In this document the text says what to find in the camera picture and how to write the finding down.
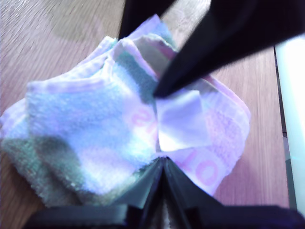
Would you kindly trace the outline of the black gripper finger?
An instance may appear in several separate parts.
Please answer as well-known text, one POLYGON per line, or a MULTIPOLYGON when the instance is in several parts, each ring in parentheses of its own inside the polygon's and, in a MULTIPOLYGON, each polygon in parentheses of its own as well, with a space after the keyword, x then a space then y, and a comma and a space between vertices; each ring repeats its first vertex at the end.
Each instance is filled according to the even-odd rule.
POLYGON ((154 91, 165 98, 210 72, 305 31, 302 0, 213 0, 154 91))
POLYGON ((154 160, 142 176, 114 201, 115 205, 126 206, 123 222, 114 226, 115 229, 150 229, 156 224, 163 197, 163 172, 164 159, 154 160))
POLYGON ((161 17, 175 0, 126 0, 119 30, 119 39, 128 36, 146 19, 161 17))
POLYGON ((164 192, 170 212, 180 229, 206 229, 203 217, 223 205, 200 189, 169 158, 164 158, 164 192))

